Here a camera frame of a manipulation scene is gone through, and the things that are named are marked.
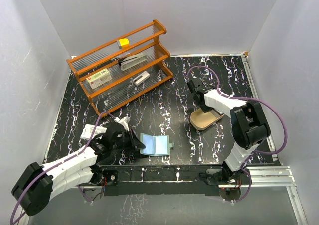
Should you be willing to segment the green card holder wallet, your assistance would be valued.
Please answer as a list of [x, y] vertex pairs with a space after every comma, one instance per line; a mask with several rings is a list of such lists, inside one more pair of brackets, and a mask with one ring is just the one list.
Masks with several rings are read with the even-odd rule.
[[145, 148], [140, 149], [140, 154], [146, 156], [170, 156], [170, 150], [174, 148], [174, 143], [170, 143], [168, 135], [148, 135], [141, 133], [140, 141]]

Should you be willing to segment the beige card tray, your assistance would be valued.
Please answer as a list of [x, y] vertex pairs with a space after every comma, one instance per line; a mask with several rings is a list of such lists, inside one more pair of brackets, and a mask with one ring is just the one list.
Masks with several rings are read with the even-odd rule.
[[224, 114], [218, 110], [212, 109], [205, 113], [201, 108], [199, 108], [191, 113], [190, 123], [196, 130], [203, 131], [221, 120], [223, 117]]

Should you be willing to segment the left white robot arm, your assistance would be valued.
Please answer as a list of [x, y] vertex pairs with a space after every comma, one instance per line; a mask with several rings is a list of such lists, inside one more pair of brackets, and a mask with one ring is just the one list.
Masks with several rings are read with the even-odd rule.
[[23, 213], [33, 216], [42, 211], [57, 195], [83, 183], [99, 184], [103, 172], [99, 163], [112, 152], [145, 149], [136, 133], [129, 127], [129, 118], [116, 118], [108, 128], [91, 127], [88, 141], [79, 150], [56, 161], [29, 164], [11, 193]]

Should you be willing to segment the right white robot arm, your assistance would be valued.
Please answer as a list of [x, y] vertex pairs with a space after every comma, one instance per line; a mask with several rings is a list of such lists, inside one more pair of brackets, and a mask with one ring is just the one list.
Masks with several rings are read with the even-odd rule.
[[224, 116], [230, 118], [233, 148], [221, 170], [210, 177], [218, 182], [235, 183], [244, 173], [247, 159], [271, 134], [261, 104], [223, 96], [213, 86], [205, 86], [200, 78], [189, 80], [187, 85], [199, 106], [190, 116], [190, 123], [196, 130], [206, 130]]

